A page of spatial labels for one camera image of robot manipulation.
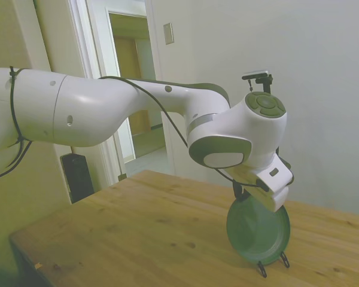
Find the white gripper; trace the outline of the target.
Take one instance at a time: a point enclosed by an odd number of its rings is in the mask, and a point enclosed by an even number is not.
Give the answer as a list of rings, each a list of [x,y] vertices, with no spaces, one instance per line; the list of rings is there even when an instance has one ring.
[[[288,184],[293,178],[291,170],[275,153],[272,161],[266,167],[253,168],[244,164],[227,169],[232,180],[236,200],[245,201],[250,195],[261,203],[267,210],[276,212],[286,201]],[[242,185],[247,192],[242,193]]]

